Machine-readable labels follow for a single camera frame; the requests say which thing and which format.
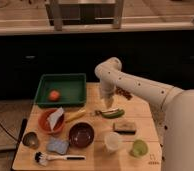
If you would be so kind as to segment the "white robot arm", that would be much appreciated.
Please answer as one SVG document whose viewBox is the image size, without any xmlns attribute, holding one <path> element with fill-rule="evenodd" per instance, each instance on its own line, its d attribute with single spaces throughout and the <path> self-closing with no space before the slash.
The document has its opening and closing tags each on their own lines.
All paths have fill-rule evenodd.
<svg viewBox="0 0 194 171">
<path fill-rule="evenodd" d="M 181 88 L 130 75 L 111 57 L 95 67 L 102 99 L 120 87 L 165 113 L 161 171 L 194 171 L 194 89 Z"/>
</svg>

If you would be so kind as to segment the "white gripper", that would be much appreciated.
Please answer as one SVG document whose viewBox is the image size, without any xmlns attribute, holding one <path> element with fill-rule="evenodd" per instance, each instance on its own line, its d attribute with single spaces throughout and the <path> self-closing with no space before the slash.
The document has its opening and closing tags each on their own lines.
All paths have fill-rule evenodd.
<svg viewBox="0 0 194 171">
<path fill-rule="evenodd" d="M 100 85 L 100 96 L 104 99 L 105 106 L 111 108 L 114 102 L 112 96 L 114 95 L 115 86 L 105 81 L 101 81 Z"/>
</svg>

